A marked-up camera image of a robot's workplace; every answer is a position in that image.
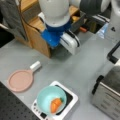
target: pink frying pan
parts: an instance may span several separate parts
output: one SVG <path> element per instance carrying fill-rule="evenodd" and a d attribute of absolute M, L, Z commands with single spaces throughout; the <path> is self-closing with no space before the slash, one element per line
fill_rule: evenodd
<path fill-rule="evenodd" d="M 30 70 L 19 70 L 14 72 L 8 79 L 8 87 L 14 92 L 23 92 L 33 83 L 33 73 L 41 67 L 39 61 L 30 66 Z"/>

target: gray surface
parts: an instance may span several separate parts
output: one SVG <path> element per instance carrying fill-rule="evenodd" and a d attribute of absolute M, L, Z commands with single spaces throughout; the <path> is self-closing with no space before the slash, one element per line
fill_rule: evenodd
<path fill-rule="evenodd" d="M 120 93 L 120 61 L 116 63 L 113 69 L 102 80 L 103 84 Z"/>
<path fill-rule="evenodd" d="M 0 49 L 0 80 L 6 85 L 12 72 L 27 69 L 39 60 L 42 69 L 34 74 L 32 87 L 26 92 L 16 94 L 29 108 L 38 92 L 57 80 L 79 96 L 80 105 L 68 120 L 111 120 L 91 104 L 91 91 L 97 77 L 100 74 L 106 75 L 113 67 L 106 59 L 113 44 L 89 32 L 79 34 L 79 38 L 82 47 L 78 54 L 72 56 L 63 48 L 59 48 L 53 53 L 52 59 L 17 41 L 12 41 Z"/>

